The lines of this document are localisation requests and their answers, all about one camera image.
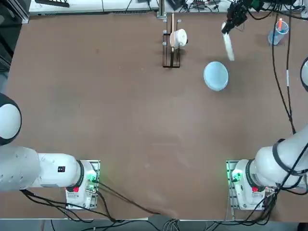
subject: white cup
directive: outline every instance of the white cup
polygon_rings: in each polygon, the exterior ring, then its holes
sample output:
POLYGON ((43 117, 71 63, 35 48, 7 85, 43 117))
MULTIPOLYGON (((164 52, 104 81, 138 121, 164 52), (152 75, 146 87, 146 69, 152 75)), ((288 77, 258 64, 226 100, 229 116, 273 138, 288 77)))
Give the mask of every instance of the white cup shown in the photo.
POLYGON ((222 63, 210 62, 204 69, 203 78, 209 88, 219 91, 227 86, 229 74, 222 63))
POLYGON ((187 34, 184 29, 176 30, 170 35, 170 45, 177 49, 178 47, 183 47, 187 43, 187 34))

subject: clear plastic cup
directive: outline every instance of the clear plastic cup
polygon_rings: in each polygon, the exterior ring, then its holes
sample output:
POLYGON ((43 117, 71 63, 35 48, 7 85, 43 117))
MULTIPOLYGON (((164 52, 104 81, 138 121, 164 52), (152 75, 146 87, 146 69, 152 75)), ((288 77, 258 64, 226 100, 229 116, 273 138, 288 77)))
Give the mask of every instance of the clear plastic cup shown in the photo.
MULTIPOLYGON (((289 25, 285 21, 282 21, 281 30, 279 30, 279 22, 277 22, 275 29, 276 31, 274 36, 274 45, 277 45, 280 42, 280 40, 284 37, 284 35, 286 35, 289 32, 289 25)), ((274 34, 273 30, 271 30, 268 36, 268 41, 270 44, 272 44, 273 42, 273 34, 274 34)))

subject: black cable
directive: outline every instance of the black cable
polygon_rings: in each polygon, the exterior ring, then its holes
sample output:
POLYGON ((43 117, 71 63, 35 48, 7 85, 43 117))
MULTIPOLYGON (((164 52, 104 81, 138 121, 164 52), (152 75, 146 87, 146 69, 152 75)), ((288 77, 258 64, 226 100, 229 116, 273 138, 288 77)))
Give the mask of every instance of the black cable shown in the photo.
POLYGON ((280 14, 285 15, 285 16, 289 16, 291 18, 296 18, 296 19, 308 21, 308 18, 303 18, 303 17, 291 15, 291 14, 285 13, 283 11, 277 11, 277 10, 272 10, 272 11, 275 12, 275 13, 280 13, 280 14))
POLYGON ((267 15, 261 17, 261 18, 256 18, 256 17, 254 17, 253 14, 252 14, 250 11, 248 11, 248 13, 250 14, 250 16, 251 16, 253 19, 255 19, 255 20, 262 20, 262 19, 265 19, 265 18, 269 17, 270 14, 271 14, 272 12, 269 12, 269 14, 267 14, 267 15))
MULTIPOLYGON (((265 11, 267 11, 267 10, 272 6, 272 4, 273 4, 273 1, 270 3, 270 5, 268 6, 268 8, 265 9, 265 11)), ((263 17, 261 17, 261 18, 256 18, 256 17, 254 17, 253 14, 252 14, 249 10, 248 10, 248 13, 250 14, 250 16, 251 16, 253 19, 255 19, 255 20, 262 20, 262 19, 265 19, 265 18, 269 17, 270 14, 272 13, 272 11, 270 11, 270 13, 268 13, 267 15, 265 15, 265 16, 263 16, 263 17)))
POLYGON ((218 7, 218 5, 216 4, 215 0, 213 0, 213 2, 215 3, 215 6, 214 6, 213 9, 217 9, 217 11, 219 12, 219 7, 218 7))
POLYGON ((109 218, 113 223, 116 223, 117 220, 114 219, 114 218, 110 215, 110 212, 109 212, 109 210, 108 210, 108 207, 107 207, 107 203, 106 203, 105 198, 103 197, 103 195, 102 195, 99 191, 97 191, 96 193, 99 195, 99 197, 102 199, 102 201, 103 201, 103 203, 104 203, 104 207, 105 207, 106 213, 107 213, 107 215, 108 215, 108 218, 109 218))
POLYGON ((109 229, 109 228, 112 228, 114 225, 115 225, 115 223, 113 223, 111 226, 109 226, 109 227, 103 229, 103 231, 105 231, 105 230, 107 230, 107 229, 109 229))
POLYGON ((289 9, 285 4, 283 4, 284 5, 284 7, 288 10, 288 11, 298 11, 298 10, 300 10, 301 8, 303 8, 304 6, 293 6, 294 7, 294 9, 289 9))
POLYGON ((217 224, 217 226, 215 226, 215 228, 212 229, 212 231, 214 231, 215 229, 217 229, 217 227, 218 227, 219 225, 221 225, 221 223, 220 223, 220 224, 217 224))
MULTIPOLYGON (((147 222, 149 223, 150 225, 152 225, 157 231, 160 231, 159 228, 157 228, 152 222, 149 222, 148 220, 130 220, 130 221, 127 221, 125 223, 121 223, 121 224, 117 224, 117 225, 109 225, 109 226, 99 226, 99 227, 95 227, 95 229, 104 229, 104 228, 113 228, 113 227, 119 227, 119 226, 122 226, 122 225, 126 225, 126 224, 129 224, 129 223, 132 223, 132 222, 147 222)), ((93 228, 87 228, 87 229, 83 229, 81 231, 88 231, 88 230, 93 230, 93 228)))
POLYGON ((283 94, 282 94, 282 90, 281 90, 281 87, 280 87, 280 83, 279 83, 279 80, 278 80, 278 77, 277 77, 277 73, 276 73, 275 54, 274 54, 274 38, 275 38, 277 19, 278 19, 278 13, 276 13, 276 19, 275 19, 274 29, 273 29, 273 38, 272 38, 272 44, 271 44, 271 55, 272 55, 273 71, 274 71, 276 84, 277 84, 277 87, 278 87, 278 90, 279 90, 279 94, 280 94, 280 97, 281 97, 284 109, 285 109, 285 111, 287 113, 287 116, 288 116, 288 119, 290 121, 292 132, 296 132, 295 128, 294 128, 294 125, 293 125, 293 121, 292 121, 292 119, 290 117, 290 113, 288 111, 287 105, 285 103, 285 100, 284 100, 284 97, 283 97, 283 94))
POLYGON ((182 7, 181 7, 179 13, 181 12, 181 10, 182 10, 183 8, 185 9, 185 7, 186 7, 186 8, 188 7, 187 1, 188 1, 188 0, 186 0, 185 3, 182 5, 182 7))
POLYGON ((210 10, 211 12, 213 12, 213 11, 212 11, 212 9, 211 9, 210 7, 208 7, 208 6, 205 6, 205 8, 207 8, 207 9, 209 9, 209 10, 210 10))
POLYGON ((57 208, 60 212, 62 212, 63 214, 65 214, 65 215, 66 215, 70 220, 72 220, 72 221, 76 221, 76 222, 82 221, 82 222, 84 222, 84 223, 92 223, 92 222, 94 221, 94 220, 91 220, 91 221, 83 220, 83 219, 81 219, 74 211, 72 211, 72 210, 70 210, 70 209, 68 209, 68 208, 65 208, 65 207, 63 207, 63 206, 54 205, 53 203, 48 202, 48 201, 45 201, 45 202, 47 202, 47 203, 43 203, 43 202, 34 200, 34 199, 31 198, 29 195, 26 195, 26 194, 25 194, 25 196, 26 196, 30 201, 32 201, 32 202, 34 202, 34 203, 36 203, 36 204, 46 205, 46 206, 50 206, 50 207, 55 207, 55 208, 57 208), (66 210, 66 211, 71 212, 72 214, 74 214, 74 216, 76 216, 76 218, 77 218, 78 220, 73 219, 71 216, 69 216, 66 212, 62 211, 60 208, 66 210))
POLYGON ((193 2, 189 5, 187 11, 185 11, 185 12, 190 12, 190 9, 191 9, 192 5, 193 5, 193 2))
POLYGON ((129 5, 131 4, 131 1, 132 1, 132 0, 129 1, 129 4, 127 5, 127 8, 126 8, 125 12, 128 10, 129 5))
POLYGON ((21 191, 24 195, 28 195, 28 196, 30 196, 30 197, 34 197, 34 198, 43 200, 43 201, 45 201, 45 202, 51 202, 51 203, 55 203, 55 204, 65 205, 65 206, 70 205, 70 206, 82 208, 82 209, 87 210, 87 211, 89 211, 89 212, 91 212, 91 213, 96 213, 96 214, 99 214, 99 215, 103 215, 103 216, 105 216, 105 217, 108 217, 107 214, 104 214, 104 213, 101 213, 101 212, 97 212, 97 211, 95 211, 95 210, 90 210, 90 209, 88 209, 88 208, 84 208, 84 207, 79 206, 79 205, 75 205, 75 204, 72 204, 72 203, 65 203, 65 202, 54 201, 54 200, 51 200, 51 199, 48 199, 48 198, 45 198, 45 197, 37 196, 37 195, 35 195, 34 193, 32 193, 32 192, 30 192, 30 191, 28 191, 28 190, 20 190, 20 191, 21 191))
POLYGON ((149 6, 150 11, 152 11, 152 8, 151 8, 151 6, 150 6, 150 0, 147 0, 146 2, 148 3, 148 6, 149 6))
POLYGON ((198 12, 200 13, 199 4, 198 4, 197 1, 196 1, 196 5, 197 5, 197 8, 198 8, 198 12))
POLYGON ((145 212, 148 212, 148 213, 151 213, 151 214, 154 214, 154 215, 160 215, 160 213, 153 212, 153 211, 151 211, 151 210, 149 210, 149 209, 147 209, 147 208, 142 207, 141 205, 139 205, 139 204, 137 204, 136 202, 134 202, 134 201, 132 201, 132 200, 126 198, 125 196, 119 194, 118 192, 116 192, 115 190, 113 190, 112 188, 110 188, 109 186, 107 186, 107 185, 105 185, 105 184, 103 184, 103 183, 101 183, 101 182, 99 182, 99 181, 97 181, 97 180, 93 180, 92 182, 94 182, 94 183, 99 183, 101 186, 104 186, 105 188, 107 188, 107 189, 110 190, 111 192, 113 192, 113 193, 115 193, 116 195, 118 195, 118 196, 120 196, 121 198, 123 198, 125 201, 127 201, 127 202, 131 203, 132 205, 134 205, 134 206, 136 206, 136 207, 142 209, 142 210, 145 211, 145 212))
MULTIPOLYGON (((289 55, 290 55, 290 42, 291 42, 291 17, 289 17, 289 39, 288 39, 288 49, 287 49, 287 63, 286 63, 286 77, 287 77, 287 96, 288 96, 288 105, 290 113, 290 123, 293 124, 292 118, 292 108, 291 108, 291 98, 290 98, 290 86, 289 86, 289 55)), ((294 126, 292 126, 293 135, 296 133, 294 126)))
POLYGON ((53 230, 53 231, 56 231, 56 230, 54 229, 54 226, 53 226, 52 220, 50 220, 50 223, 51 223, 52 230, 53 230))

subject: tabletop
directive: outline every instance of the tabletop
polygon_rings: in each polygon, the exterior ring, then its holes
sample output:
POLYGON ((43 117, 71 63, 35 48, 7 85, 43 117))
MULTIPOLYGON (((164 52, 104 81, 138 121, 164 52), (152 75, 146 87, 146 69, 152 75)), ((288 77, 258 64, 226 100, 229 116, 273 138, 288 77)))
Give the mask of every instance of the tabletop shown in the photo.
MULTIPOLYGON (((274 17, 249 17, 243 31, 231 31, 234 62, 228 61, 220 31, 224 13, 176 18, 189 39, 179 69, 162 67, 165 24, 151 13, 53 16, 23 25, 6 90, 23 115, 13 144, 99 159, 105 183, 164 215, 224 219, 226 160, 254 158, 261 147, 291 135, 267 42, 274 17), (210 61, 228 69, 223 91, 214 92, 204 83, 203 70, 210 61)), ((305 26, 292 21, 290 91, 297 129, 308 121, 307 93, 299 80, 308 48, 305 26)), ((285 97, 286 48, 286 39, 275 47, 285 97)), ((64 189, 31 190, 65 201, 64 189)), ((149 216, 104 195, 116 218, 149 216)), ((306 196, 283 192, 271 219, 307 222, 307 206, 306 196)), ((0 217, 64 216, 20 192, 5 192, 0 217)))

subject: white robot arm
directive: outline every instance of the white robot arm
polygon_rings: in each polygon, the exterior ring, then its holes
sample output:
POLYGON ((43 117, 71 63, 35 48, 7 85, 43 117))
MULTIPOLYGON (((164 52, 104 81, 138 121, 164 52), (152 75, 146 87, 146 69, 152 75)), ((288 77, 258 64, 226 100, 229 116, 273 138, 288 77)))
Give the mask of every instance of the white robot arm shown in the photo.
MULTIPOLYGON (((261 148, 255 159, 240 160, 232 172, 239 208, 254 210, 265 197, 266 187, 277 187, 283 182, 307 143, 308 125, 286 140, 261 148)), ((304 151, 284 187, 307 189, 307 169, 308 149, 304 151)))
POLYGON ((30 148, 11 146, 9 143, 18 135, 21 124, 17 104, 0 93, 0 191, 66 187, 68 203, 95 208, 97 197, 93 195, 96 191, 91 180, 98 180, 99 162, 76 160, 67 154, 38 154, 30 148))

